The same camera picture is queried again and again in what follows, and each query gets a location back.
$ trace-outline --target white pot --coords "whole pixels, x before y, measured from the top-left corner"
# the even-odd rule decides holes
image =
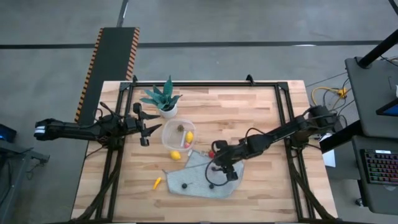
[[[173,107],[173,109],[171,109],[171,110],[169,110],[169,111],[162,111],[162,110],[159,110],[160,115],[162,115],[162,117],[164,117],[164,118],[166,118],[166,119],[169,119],[169,118],[174,117],[174,116],[177,114],[177,111],[178,111],[178,109],[177,109],[177,104],[175,104],[174,107]]]

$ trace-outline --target concrete floor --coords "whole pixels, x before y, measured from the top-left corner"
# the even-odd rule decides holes
[[[116,25],[122,0],[3,0],[0,44],[93,43],[100,27]],[[374,0],[130,0],[124,26],[141,28],[140,42],[381,40],[396,29],[388,1]],[[344,72],[344,59],[374,46],[139,49],[140,80],[304,80],[311,84]],[[17,143],[51,155],[46,167],[25,180],[13,223],[69,219],[86,142],[37,142],[34,123],[72,121],[92,50],[0,50],[0,123],[16,129]],[[386,57],[398,55],[394,47]],[[346,75],[317,86],[340,87]],[[322,93],[317,95],[322,102]],[[334,99],[327,98],[327,105]],[[342,112],[358,119],[355,104]],[[353,180],[330,180],[339,217],[395,223],[395,216],[353,204]]]

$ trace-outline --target keyboard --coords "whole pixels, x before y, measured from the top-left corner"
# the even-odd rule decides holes
[[[362,149],[361,155],[369,183],[398,185],[398,151]]]

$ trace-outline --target red object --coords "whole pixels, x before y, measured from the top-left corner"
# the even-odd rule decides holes
[[[214,152],[213,151],[209,151],[209,157],[210,158],[214,158]]]

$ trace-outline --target lemon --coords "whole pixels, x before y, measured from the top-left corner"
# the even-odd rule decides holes
[[[187,134],[185,135],[185,141],[187,143],[191,143],[193,140],[193,133],[191,131],[187,132]]]
[[[171,151],[171,152],[170,152],[170,156],[171,156],[171,158],[174,159],[174,160],[179,160],[179,159],[181,159],[181,155],[180,155],[180,153],[179,153],[178,151]]]

